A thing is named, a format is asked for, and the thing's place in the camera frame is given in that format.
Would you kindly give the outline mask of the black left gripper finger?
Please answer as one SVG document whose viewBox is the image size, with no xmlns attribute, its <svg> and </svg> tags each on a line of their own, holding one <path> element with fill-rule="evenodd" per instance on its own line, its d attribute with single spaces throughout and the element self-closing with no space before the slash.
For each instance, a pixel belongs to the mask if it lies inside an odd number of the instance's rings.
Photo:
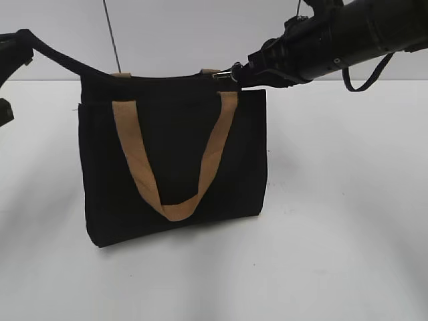
<svg viewBox="0 0 428 321">
<path fill-rule="evenodd" d="M 14 120 L 11 104 L 4 98 L 0 99 L 0 127 Z"/>
</svg>

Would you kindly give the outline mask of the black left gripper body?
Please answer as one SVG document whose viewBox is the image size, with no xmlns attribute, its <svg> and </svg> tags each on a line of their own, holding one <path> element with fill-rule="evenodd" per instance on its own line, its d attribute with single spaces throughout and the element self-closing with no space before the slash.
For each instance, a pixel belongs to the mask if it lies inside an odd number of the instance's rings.
<svg viewBox="0 0 428 321">
<path fill-rule="evenodd" d="M 1 86 L 21 66 L 28 65 L 33 59 L 33 48 L 24 39 L 23 33 L 1 34 Z"/>
</svg>

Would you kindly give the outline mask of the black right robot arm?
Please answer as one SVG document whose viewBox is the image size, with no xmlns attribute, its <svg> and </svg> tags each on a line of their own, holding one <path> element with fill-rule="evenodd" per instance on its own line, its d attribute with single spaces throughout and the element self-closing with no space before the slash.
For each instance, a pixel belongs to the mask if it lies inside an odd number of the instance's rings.
<svg viewBox="0 0 428 321">
<path fill-rule="evenodd" d="M 307 84 L 338 70 L 346 87 L 349 67 L 381 57 L 370 87 L 396 52 L 427 48 L 426 1 L 307 1 L 314 14 L 295 15 L 284 23 L 284 33 L 267 40 L 249 55 L 244 66 L 234 66 L 232 78 L 242 87 L 287 88 Z"/>
</svg>

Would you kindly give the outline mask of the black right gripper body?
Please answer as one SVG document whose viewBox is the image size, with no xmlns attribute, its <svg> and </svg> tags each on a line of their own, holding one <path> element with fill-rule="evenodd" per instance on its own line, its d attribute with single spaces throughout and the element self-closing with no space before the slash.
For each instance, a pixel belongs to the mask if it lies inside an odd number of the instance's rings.
<svg viewBox="0 0 428 321">
<path fill-rule="evenodd" d="M 287 88 L 307 84 L 321 76 L 321 17 L 295 16 L 284 23 L 284 33 L 267 40 L 235 67 L 242 88 Z"/>
</svg>

